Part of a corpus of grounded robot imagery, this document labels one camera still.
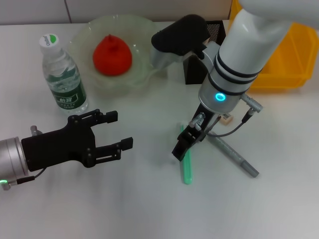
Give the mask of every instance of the white table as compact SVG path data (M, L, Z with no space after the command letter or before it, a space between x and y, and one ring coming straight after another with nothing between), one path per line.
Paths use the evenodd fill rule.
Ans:
M0 26L0 138L29 137L66 125L42 76L38 40L66 44L83 24ZM199 86L174 64L145 89L101 94L83 79L89 109L117 110L119 121L93 128L97 146L132 136L120 161L84 168L66 162L37 180L0 192L1 239L317 239L319 237L319 64L289 94L255 95L264 105L225 140L260 175L253 179L207 140L192 148L193 183L170 157L179 121L191 119ZM247 110L235 109L235 127Z

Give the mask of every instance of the plastic bottle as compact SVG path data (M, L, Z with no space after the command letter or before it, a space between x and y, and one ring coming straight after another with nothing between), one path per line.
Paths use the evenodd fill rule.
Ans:
M60 46L57 35L46 34L39 44L43 74L58 106L69 115L85 111L88 102L78 67Z

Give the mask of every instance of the clear bowl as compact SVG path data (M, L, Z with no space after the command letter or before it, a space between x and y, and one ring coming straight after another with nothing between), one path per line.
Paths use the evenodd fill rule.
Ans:
M70 41L68 52L75 60L82 76L93 79L104 89L136 88L144 85L154 71L150 64L151 38L159 30L154 22L135 15L110 15L95 19ZM133 62L131 68L119 76L105 76L93 64L93 52L107 35L124 40L129 46Z

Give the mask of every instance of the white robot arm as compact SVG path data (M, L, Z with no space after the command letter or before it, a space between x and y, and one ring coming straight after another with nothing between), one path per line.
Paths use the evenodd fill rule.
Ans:
M262 109L245 92L286 36L292 22L319 28L318 0L240 0L240 3L243 9L234 19L217 54L205 53L207 50L202 46L206 41L205 34L199 32L204 23L194 15L191 17L196 22L186 16L184 18L188 20L182 18L175 23L177 26L169 26L152 38L151 63L154 67L163 68L182 61L190 55L189 50L202 60L208 71L198 94L200 105L189 126L177 138L172 152L180 161L187 150L207 134L206 127L214 114L232 111L240 99L251 107L243 123Z

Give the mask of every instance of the yellow plastic bin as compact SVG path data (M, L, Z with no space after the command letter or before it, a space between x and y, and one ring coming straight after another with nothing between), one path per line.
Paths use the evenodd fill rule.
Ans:
M229 26L241 9L238 0L233 0ZM267 92L303 86L312 76L318 48L316 31L293 23L287 36L271 56L251 89Z

